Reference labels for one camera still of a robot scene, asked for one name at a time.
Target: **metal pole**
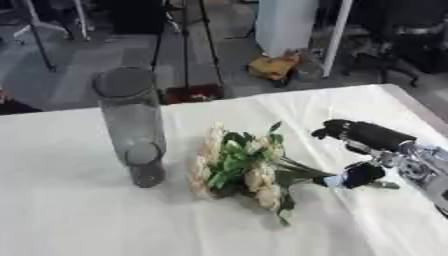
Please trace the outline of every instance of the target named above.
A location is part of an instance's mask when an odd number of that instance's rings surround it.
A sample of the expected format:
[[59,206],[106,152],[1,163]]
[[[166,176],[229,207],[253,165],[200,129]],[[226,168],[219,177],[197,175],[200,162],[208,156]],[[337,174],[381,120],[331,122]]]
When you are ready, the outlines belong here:
[[[165,4],[163,4],[163,12],[165,12],[166,10],[166,6],[168,6],[169,4],[169,0],[167,0],[165,2]],[[155,72],[156,67],[157,67],[157,61],[159,60],[159,53],[160,53],[160,45],[162,44],[162,38],[163,38],[163,33],[165,32],[165,22],[166,22],[166,16],[164,16],[164,20],[162,23],[162,28],[160,30],[160,33],[157,35],[157,39],[156,39],[156,45],[154,48],[154,55],[152,57],[152,61],[151,61],[151,71],[152,73]]]
[[331,37],[330,46],[328,47],[327,54],[325,56],[324,62],[324,77],[330,75],[331,69],[333,67],[334,59],[339,49],[341,43],[342,35],[344,34],[345,25],[347,24],[347,19],[350,14],[350,10],[353,5],[353,0],[344,0],[342,6],[339,10],[338,20]]
[[215,46],[213,45],[213,37],[212,37],[212,33],[210,32],[210,26],[209,26],[210,19],[208,18],[207,10],[205,10],[204,0],[199,0],[199,8],[201,10],[202,22],[204,23],[205,33],[207,34],[208,45],[210,47],[210,52],[212,54],[213,65],[215,67],[216,76],[218,77],[219,85],[223,86],[221,70],[219,68],[219,59],[216,54]]

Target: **tripod leg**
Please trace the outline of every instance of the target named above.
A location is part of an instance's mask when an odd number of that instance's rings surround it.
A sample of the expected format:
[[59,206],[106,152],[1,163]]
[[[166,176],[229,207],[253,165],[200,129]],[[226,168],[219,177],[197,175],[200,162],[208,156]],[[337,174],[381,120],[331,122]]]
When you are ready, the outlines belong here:
[[219,82],[220,86],[222,86],[223,81],[222,81],[222,77],[221,77],[221,70],[219,68],[219,59],[216,54],[215,46],[213,45],[212,33],[210,32],[210,27],[209,27],[210,19],[208,18],[207,11],[205,10],[204,0],[199,0],[199,8],[201,11],[202,21],[203,21],[204,27],[205,27],[205,33],[207,34],[208,44],[210,46],[210,52],[211,52],[212,58],[213,58],[213,65],[215,66],[216,76],[218,77],[218,82]]
[[29,23],[31,33],[33,33],[34,39],[36,40],[37,47],[39,48],[39,52],[42,55],[42,59],[45,62],[45,65],[47,66],[47,69],[51,72],[56,71],[56,66],[53,65],[48,58],[47,52],[45,51],[44,45],[42,44],[42,40],[40,39],[39,33],[37,33],[36,27],[34,26],[33,22]]
[[177,24],[174,19],[173,19],[173,15],[171,15],[170,12],[166,12],[166,19],[168,20],[168,22],[171,24],[171,26],[173,26],[174,28],[174,32],[176,33],[180,33],[180,28],[179,28],[179,24]]
[[[167,0],[165,2],[165,6],[163,7],[163,11],[165,11],[165,7],[169,5],[169,0]],[[160,30],[160,34],[157,35],[157,39],[156,39],[156,45],[154,47],[154,55],[152,57],[152,61],[151,61],[151,72],[154,73],[157,67],[157,61],[159,59],[159,53],[160,53],[160,45],[162,44],[162,37],[163,37],[163,33],[165,32],[165,21],[163,21],[162,24],[162,29]]]
[[244,38],[248,38],[250,35],[255,33],[255,23],[252,25],[252,27],[247,31],[246,35],[244,35]]
[[188,90],[190,88],[190,78],[188,70],[188,3],[187,0],[182,0],[182,39],[183,39],[183,60],[184,60],[184,86]]

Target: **tripod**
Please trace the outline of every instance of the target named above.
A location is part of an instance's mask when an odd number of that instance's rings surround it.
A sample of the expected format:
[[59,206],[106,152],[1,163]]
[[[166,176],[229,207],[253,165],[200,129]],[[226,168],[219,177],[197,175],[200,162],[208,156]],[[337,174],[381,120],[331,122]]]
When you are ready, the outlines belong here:
[[[209,23],[210,20],[208,18],[207,15],[207,11],[205,10],[205,4],[204,4],[204,0],[198,0],[199,1],[199,8],[200,8],[200,12],[201,12],[201,21],[204,24],[204,28],[205,28],[205,32],[207,35],[207,40],[208,40],[208,44],[210,47],[210,53],[212,56],[212,61],[213,61],[213,66],[216,72],[216,76],[218,78],[218,85],[212,85],[215,87],[219,87],[219,90],[222,91],[222,87],[223,87],[223,81],[222,81],[222,76],[221,76],[221,71],[220,71],[220,67],[219,67],[219,59],[218,56],[216,54],[215,51],[215,47],[213,45],[213,39],[212,39],[212,34],[210,32],[210,27],[209,27]],[[165,4],[164,4],[164,11],[166,11],[166,7],[170,4],[169,0],[166,0]],[[181,34],[182,34],[182,52],[183,52],[183,93],[185,94],[192,94],[192,91],[194,91],[190,85],[190,78],[189,78],[189,67],[188,67],[188,37],[189,37],[189,30],[188,30],[188,5],[187,5],[187,0],[182,0],[182,24],[181,24]],[[160,53],[160,46],[162,43],[162,37],[163,37],[163,32],[165,30],[165,23],[163,23],[162,25],[162,29],[159,35],[157,35],[157,41],[156,41],[156,45],[155,45],[155,49],[154,49],[154,55],[153,55],[153,59],[151,62],[151,71],[154,73],[156,67],[157,67],[157,61],[159,58],[159,53]]]

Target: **desk leg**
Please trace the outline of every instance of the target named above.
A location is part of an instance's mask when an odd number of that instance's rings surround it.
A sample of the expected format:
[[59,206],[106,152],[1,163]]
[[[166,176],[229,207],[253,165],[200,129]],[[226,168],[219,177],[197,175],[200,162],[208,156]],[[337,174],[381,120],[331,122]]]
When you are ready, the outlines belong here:
[[344,0],[342,2],[341,9],[339,10],[339,17],[336,22],[336,26],[331,36],[330,46],[328,47],[327,54],[325,56],[324,62],[324,77],[330,75],[331,69],[333,67],[334,59],[339,49],[339,44],[341,43],[342,35],[344,34],[345,25],[347,24],[347,19],[352,8],[353,0]]

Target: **white flower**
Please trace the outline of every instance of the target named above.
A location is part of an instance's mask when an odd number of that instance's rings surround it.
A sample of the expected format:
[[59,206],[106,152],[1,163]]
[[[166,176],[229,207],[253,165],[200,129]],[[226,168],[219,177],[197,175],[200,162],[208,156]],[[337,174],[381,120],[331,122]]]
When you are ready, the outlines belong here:
[[281,190],[278,185],[265,186],[258,190],[256,198],[260,205],[272,212],[280,207]]
[[204,156],[208,163],[217,163],[219,152],[221,151],[221,142],[226,131],[222,123],[215,123],[210,127],[208,136],[205,139],[204,146],[200,151],[200,155]]
[[244,175],[244,183],[249,188],[249,191],[256,192],[261,185],[263,185],[263,179],[261,177],[261,172],[258,169],[250,170]]
[[203,156],[197,156],[188,174],[191,190],[197,196],[207,199],[214,197],[207,186],[207,179],[210,175],[211,172],[207,165],[207,159]]
[[244,182],[251,192],[257,192],[263,186],[271,186],[274,180],[275,170],[265,161],[258,162],[252,170],[244,175]]
[[246,145],[246,152],[248,154],[253,154],[260,150],[261,148],[269,147],[269,139],[266,136],[257,137]]

